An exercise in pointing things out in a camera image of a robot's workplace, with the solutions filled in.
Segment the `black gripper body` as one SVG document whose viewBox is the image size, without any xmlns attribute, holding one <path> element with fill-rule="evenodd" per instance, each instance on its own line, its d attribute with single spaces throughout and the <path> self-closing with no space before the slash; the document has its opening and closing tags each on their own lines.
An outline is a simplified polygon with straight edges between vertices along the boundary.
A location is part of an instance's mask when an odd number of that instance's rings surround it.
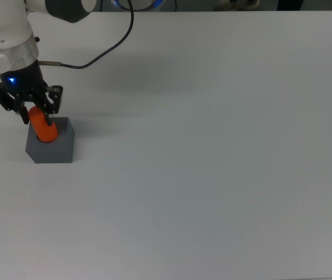
<svg viewBox="0 0 332 280">
<path fill-rule="evenodd" d="M 0 74 L 0 80 L 12 96 L 18 93 L 27 101 L 36 101 L 37 104 L 39 89 L 42 84 L 46 84 L 38 60 L 25 68 Z"/>
</svg>

